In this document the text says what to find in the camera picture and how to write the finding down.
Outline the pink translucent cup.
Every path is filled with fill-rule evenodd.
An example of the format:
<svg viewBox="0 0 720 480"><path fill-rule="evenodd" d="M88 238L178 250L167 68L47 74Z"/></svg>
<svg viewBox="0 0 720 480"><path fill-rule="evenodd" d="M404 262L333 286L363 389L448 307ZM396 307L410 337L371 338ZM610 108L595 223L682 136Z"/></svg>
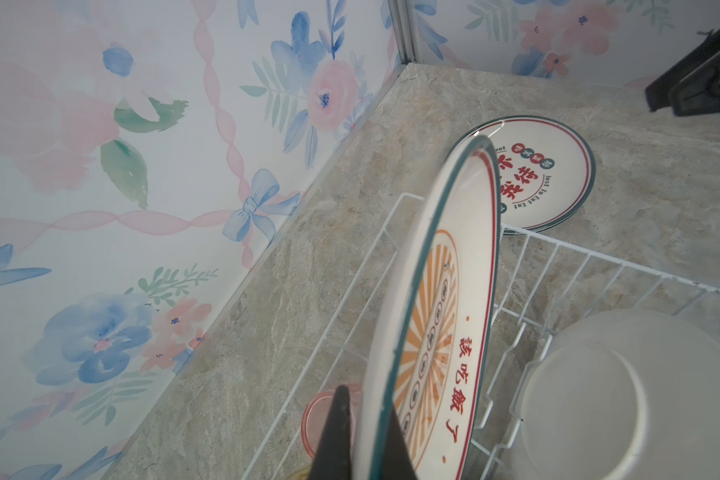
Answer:
<svg viewBox="0 0 720 480"><path fill-rule="evenodd" d="M347 387L350 393L350 449L353 449L356 438L356 414L362 400L362 386L356 383L347 384ZM311 459L316 456L334 396L334 389L318 393L307 404L302 415L300 437L304 449Z"/></svg>

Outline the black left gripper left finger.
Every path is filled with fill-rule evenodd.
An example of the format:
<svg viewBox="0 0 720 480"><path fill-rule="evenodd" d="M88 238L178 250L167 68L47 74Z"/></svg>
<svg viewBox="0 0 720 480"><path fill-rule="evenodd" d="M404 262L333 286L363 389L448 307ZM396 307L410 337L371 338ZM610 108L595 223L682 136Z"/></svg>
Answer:
<svg viewBox="0 0 720 480"><path fill-rule="evenodd" d="M310 469L309 480L345 480L351 468L351 396L346 385L335 390L318 449Z"/></svg>

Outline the orange sunburst printed plate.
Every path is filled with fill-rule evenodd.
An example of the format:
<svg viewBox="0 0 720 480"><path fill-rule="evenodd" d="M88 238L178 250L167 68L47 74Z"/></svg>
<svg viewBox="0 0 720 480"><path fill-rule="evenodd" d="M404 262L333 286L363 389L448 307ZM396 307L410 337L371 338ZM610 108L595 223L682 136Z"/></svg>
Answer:
<svg viewBox="0 0 720 480"><path fill-rule="evenodd" d="M461 477L490 335L499 166L473 136L445 161L400 249L362 384L352 475L378 479L391 425L418 479Z"/></svg>

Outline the aluminium corner post right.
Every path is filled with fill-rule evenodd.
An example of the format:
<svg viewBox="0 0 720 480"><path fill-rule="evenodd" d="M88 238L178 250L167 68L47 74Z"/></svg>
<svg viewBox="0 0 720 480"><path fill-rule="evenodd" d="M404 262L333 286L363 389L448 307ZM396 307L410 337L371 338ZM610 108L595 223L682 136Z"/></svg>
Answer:
<svg viewBox="0 0 720 480"><path fill-rule="evenodd" d="M394 30L401 63L404 65L418 63L416 50L413 2L409 0L388 0L392 28Z"/></svg>

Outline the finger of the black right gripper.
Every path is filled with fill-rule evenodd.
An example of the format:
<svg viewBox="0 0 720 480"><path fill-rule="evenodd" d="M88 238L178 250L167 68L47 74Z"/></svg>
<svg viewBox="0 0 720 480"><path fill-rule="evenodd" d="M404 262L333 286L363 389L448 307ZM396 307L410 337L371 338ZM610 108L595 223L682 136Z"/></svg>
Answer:
<svg viewBox="0 0 720 480"><path fill-rule="evenodd" d="M720 113L720 28L645 89L651 112L679 117Z"/></svg>

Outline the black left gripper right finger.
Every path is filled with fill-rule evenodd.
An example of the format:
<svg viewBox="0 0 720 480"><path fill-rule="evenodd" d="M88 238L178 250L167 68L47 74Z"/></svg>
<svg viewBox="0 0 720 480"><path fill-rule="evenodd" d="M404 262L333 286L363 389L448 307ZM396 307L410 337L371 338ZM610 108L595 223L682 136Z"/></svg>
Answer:
<svg viewBox="0 0 720 480"><path fill-rule="evenodd" d="M417 476L393 407L384 407L376 436L376 478L411 479Z"/></svg>

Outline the red ring printed plate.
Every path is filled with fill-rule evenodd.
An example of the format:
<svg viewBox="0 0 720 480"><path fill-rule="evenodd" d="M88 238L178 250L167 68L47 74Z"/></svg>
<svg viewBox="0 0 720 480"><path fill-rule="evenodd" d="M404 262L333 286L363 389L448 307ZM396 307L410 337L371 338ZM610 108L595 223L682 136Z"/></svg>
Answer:
<svg viewBox="0 0 720 480"><path fill-rule="evenodd" d="M451 147L464 150L473 136L488 137L500 173L502 224L548 230L570 218L594 186L595 156L571 127L546 117L506 116L468 131Z"/></svg>

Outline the white plate upper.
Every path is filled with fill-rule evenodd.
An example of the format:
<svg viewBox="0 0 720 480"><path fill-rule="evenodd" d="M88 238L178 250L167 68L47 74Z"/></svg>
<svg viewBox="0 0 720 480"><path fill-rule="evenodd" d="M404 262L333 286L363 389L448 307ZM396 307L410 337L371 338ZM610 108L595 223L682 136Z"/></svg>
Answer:
<svg viewBox="0 0 720 480"><path fill-rule="evenodd" d="M519 399L517 479L720 479L720 344L650 310L554 337Z"/></svg>

